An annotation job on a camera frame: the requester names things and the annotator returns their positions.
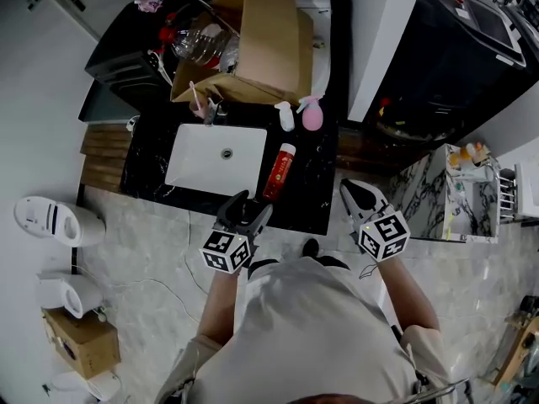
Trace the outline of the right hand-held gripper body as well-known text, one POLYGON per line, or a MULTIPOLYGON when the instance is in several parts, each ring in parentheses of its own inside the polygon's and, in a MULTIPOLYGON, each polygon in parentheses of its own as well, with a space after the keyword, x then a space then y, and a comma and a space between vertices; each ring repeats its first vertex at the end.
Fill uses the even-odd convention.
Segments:
POLYGON ((362 254, 382 262, 402 253, 410 239, 410 230, 401 211, 384 204, 374 212, 363 210, 352 215, 353 233, 362 254))

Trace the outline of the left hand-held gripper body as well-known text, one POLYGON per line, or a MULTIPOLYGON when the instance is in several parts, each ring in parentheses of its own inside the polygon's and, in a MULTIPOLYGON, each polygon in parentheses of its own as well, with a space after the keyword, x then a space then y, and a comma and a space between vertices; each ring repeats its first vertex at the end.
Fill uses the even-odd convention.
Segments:
POLYGON ((205 265, 226 274, 235 274, 247 267, 258 248, 255 239, 263 229, 260 221, 247 226, 226 226, 216 219, 199 249, 205 265))

